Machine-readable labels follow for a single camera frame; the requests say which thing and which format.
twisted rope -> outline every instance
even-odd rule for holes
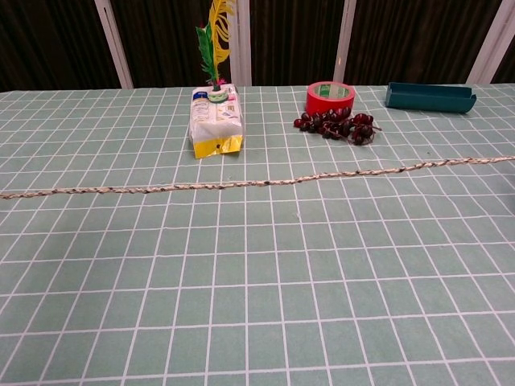
[[[27,191],[24,193],[0,193],[0,199],[29,199],[32,197],[44,197],[47,195],[82,195],[84,193],[159,193],[164,191],[194,191],[200,189],[207,190],[223,190],[231,187],[272,187],[276,185],[295,185],[296,183],[305,183],[317,179],[336,179],[341,177],[356,177],[369,175],[389,175],[393,173],[402,173],[405,171],[420,170],[430,167],[456,166],[456,165],[486,165],[489,163],[497,163],[503,161],[515,161],[515,155],[495,157],[495,158],[456,158],[444,159],[437,162],[420,162],[412,166],[402,166],[391,169],[382,170],[356,170],[356,171],[337,171],[334,173],[320,173],[318,175],[307,175],[296,179],[282,180],[261,180],[261,181],[240,181],[231,183],[181,183],[166,186],[153,187],[67,187],[56,188],[45,191]]]

yellow label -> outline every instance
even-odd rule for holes
[[[233,135],[227,138],[216,138],[209,141],[197,142],[193,145],[195,158],[205,158],[210,155],[240,151],[242,141],[243,137],[241,135]]]

dark curtain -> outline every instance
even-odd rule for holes
[[[515,83],[515,38],[512,39],[492,83]]]
[[[94,0],[0,0],[0,91],[119,88]]]
[[[211,0],[111,0],[134,87],[204,86],[195,27]],[[220,73],[230,81],[227,59]]]
[[[344,0],[251,0],[256,85],[332,80]]]
[[[501,0],[358,0],[348,84],[465,83]]]

teal plastic container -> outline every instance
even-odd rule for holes
[[[386,107],[393,109],[467,113],[475,103],[470,87],[390,82],[386,93]]]

red duct tape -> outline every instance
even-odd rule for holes
[[[318,82],[307,88],[306,113],[325,113],[354,105],[354,88],[338,82]]]

